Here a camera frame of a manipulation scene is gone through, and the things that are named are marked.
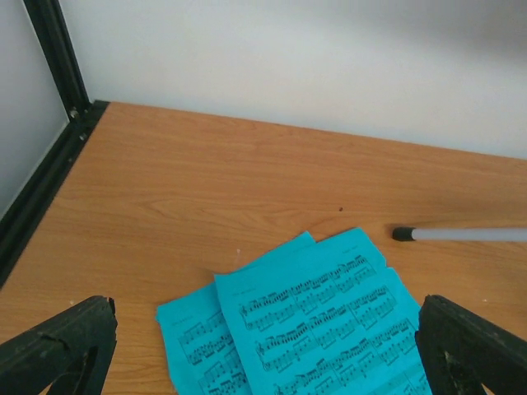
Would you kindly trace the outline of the blue sheet music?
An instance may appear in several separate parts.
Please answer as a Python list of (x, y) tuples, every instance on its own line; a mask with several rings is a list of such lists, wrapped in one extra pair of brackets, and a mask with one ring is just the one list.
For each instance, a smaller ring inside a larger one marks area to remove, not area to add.
[(255, 394), (428, 394), (419, 305), (358, 228), (215, 278)]
[(251, 393), (214, 283), (159, 306), (156, 321), (178, 393)]

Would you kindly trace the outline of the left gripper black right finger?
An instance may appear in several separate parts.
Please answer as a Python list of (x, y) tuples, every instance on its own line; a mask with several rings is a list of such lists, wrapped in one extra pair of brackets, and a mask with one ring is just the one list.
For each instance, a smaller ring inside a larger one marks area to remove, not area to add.
[(415, 340), (434, 394), (526, 393), (526, 341), (441, 295), (425, 298)]

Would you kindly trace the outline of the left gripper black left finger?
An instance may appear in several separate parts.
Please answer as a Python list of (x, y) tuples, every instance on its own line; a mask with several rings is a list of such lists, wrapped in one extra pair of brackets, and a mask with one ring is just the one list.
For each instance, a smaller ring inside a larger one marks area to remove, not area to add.
[(94, 295), (1, 345), (2, 394), (101, 394), (114, 355), (114, 300)]

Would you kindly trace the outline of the white tripod music stand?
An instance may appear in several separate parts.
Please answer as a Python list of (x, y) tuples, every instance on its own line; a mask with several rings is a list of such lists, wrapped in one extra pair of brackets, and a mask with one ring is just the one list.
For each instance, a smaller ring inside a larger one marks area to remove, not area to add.
[(392, 230), (392, 238), (401, 242), (435, 241), (475, 241), (475, 242), (526, 242), (526, 228), (414, 228), (399, 226)]

